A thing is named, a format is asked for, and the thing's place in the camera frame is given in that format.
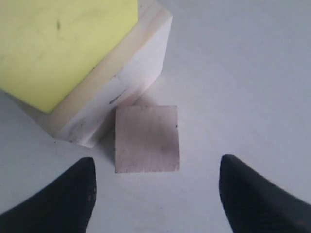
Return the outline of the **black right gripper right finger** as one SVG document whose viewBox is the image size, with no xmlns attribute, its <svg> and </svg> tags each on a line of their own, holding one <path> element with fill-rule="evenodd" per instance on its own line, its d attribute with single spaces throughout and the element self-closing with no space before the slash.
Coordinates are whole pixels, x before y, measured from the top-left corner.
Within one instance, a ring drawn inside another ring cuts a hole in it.
<svg viewBox="0 0 311 233">
<path fill-rule="evenodd" d="M 261 176 L 239 158 L 221 158 L 219 195 L 235 233 L 309 233 L 311 206 Z"/>
</svg>

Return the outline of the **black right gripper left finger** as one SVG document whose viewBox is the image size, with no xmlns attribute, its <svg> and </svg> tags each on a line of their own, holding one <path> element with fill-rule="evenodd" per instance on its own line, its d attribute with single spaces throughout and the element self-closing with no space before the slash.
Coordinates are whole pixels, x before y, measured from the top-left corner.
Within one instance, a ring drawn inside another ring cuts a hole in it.
<svg viewBox="0 0 311 233">
<path fill-rule="evenodd" d="M 97 198 L 95 162 L 84 157 L 0 216 L 2 233 L 84 233 Z"/>
</svg>

